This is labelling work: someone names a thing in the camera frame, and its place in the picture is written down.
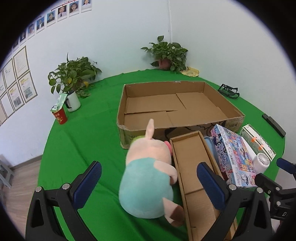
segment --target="wooden floor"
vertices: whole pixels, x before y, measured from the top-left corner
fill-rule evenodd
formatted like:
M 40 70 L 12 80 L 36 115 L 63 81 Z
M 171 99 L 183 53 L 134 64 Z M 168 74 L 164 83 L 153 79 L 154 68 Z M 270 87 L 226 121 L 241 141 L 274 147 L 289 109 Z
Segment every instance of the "wooden floor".
M 16 169 L 11 189 L 3 188 L 6 193 L 6 211 L 23 236 L 32 195 L 37 187 L 40 162 Z

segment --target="baseboard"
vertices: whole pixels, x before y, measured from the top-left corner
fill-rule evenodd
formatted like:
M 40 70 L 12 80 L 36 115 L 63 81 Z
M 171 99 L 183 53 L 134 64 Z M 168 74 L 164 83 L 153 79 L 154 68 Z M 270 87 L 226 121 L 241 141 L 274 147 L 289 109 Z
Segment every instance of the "baseboard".
M 27 160 L 27 161 L 25 161 L 25 162 L 22 162 L 22 163 L 20 163 L 20 164 L 17 164 L 16 166 L 11 167 L 10 169 L 14 171 L 14 170 L 16 170 L 16 169 L 18 169 L 18 168 L 24 167 L 24 166 L 29 165 L 29 164 L 31 164 L 31 163 L 34 163 L 34 162 L 36 162 L 36 161 L 40 161 L 41 159 L 42 159 L 42 155 L 37 156 L 37 157 L 34 157 L 34 158 L 32 158 L 32 159 L 30 159 L 30 160 Z

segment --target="plush toy arm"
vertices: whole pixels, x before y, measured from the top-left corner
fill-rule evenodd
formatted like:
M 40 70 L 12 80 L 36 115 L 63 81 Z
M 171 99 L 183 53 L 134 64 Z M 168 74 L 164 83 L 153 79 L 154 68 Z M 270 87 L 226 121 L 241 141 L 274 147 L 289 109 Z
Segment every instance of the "plush toy arm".
M 164 172 L 171 177 L 171 182 L 170 182 L 171 185 L 175 184 L 177 182 L 177 180 L 178 180 L 177 170 L 172 165 L 167 164 L 163 161 L 156 160 L 154 162 L 154 167 L 157 170 Z

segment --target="metal screw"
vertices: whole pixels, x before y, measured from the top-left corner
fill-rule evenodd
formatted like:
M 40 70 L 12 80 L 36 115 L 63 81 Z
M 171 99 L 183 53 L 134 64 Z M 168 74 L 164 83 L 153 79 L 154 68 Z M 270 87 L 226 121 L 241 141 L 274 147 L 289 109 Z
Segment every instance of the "metal screw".
M 263 189 L 262 188 L 257 188 L 257 192 L 263 193 Z
M 70 184 L 69 184 L 69 183 L 65 183 L 65 184 L 62 186 L 62 188 L 63 188 L 64 190 L 67 190 L 69 187 L 70 187 Z
M 234 191 L 237 188 L 234 184 L 230 184 L 228 187 L 232 191 Z
M 36 187 L 36 189 L 35 189 L 36 192 L 40 192 L 41 190 L 42 190 L 42 187 L 40 187 L 40 186 Z

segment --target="black remote control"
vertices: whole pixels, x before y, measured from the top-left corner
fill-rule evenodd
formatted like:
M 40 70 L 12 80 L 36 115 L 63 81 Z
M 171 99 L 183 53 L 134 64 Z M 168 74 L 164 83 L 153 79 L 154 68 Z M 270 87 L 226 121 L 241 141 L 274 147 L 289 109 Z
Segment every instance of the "black remote control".
M 271 116 L 263 114 L 262 117 L 268 122 L 268 124 L 272 126 L 273 129 L 276 130 L 277 133 L 279 133 L 281 137 L 284 137 L 286 135 L 286 132 L 283 130 L 283 128 Z

